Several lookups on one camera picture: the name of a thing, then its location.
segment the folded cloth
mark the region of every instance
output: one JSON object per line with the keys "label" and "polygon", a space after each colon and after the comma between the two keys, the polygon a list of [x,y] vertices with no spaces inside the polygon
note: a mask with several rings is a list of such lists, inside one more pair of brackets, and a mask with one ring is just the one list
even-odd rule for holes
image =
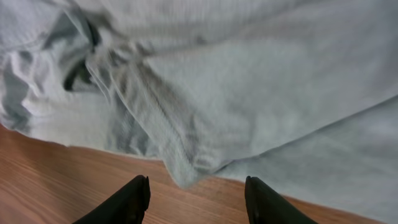
{"label": "folded cloth", "polygon": [[0,6],[6,127],[398,218],[395,1]]}

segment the gray cloth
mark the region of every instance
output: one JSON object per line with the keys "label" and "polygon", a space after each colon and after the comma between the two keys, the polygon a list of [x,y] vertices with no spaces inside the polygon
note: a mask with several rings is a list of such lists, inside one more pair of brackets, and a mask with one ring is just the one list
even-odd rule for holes
{"label": "gray cloth", "polygon": [[1,123],[162,159],[181,187],[254,175],[394,222],[397,15],[393,0],[0,0]]}

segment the crumpled fabric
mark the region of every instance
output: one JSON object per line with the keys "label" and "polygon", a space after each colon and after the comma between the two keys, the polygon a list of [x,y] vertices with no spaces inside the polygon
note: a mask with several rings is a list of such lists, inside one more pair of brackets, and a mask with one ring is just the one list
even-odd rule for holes
{"label": "crumpled fabric", "polygon": [[398,218],[398,3],[0,1],[0,121],[188,187]]}

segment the wooden surface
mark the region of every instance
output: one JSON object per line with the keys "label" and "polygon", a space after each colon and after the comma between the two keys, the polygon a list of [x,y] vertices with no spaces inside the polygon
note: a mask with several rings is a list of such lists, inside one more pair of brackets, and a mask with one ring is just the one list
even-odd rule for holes
{"label": "wooden surface", "polygon": [[[179,189],[163,163],[29,139],[0,125],[0,223],[71,223],[138,174],[150,179],[144,223],[247,224],[244,184],[209,178]],[[376,223],[289,198],[319,223]]]}

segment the wood grain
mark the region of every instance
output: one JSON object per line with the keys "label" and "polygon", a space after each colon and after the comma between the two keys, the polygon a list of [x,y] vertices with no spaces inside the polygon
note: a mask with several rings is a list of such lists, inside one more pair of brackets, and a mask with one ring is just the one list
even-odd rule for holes
{"label": "wood grain", "polygon": [[[144,223],[247,224],[244,184],[209,178],[178,188],[163,163],[27,138],[0,126],[0,223],[71,223],[138,174],[150,179]],[[319,223],[377,223],[288,198]]]}

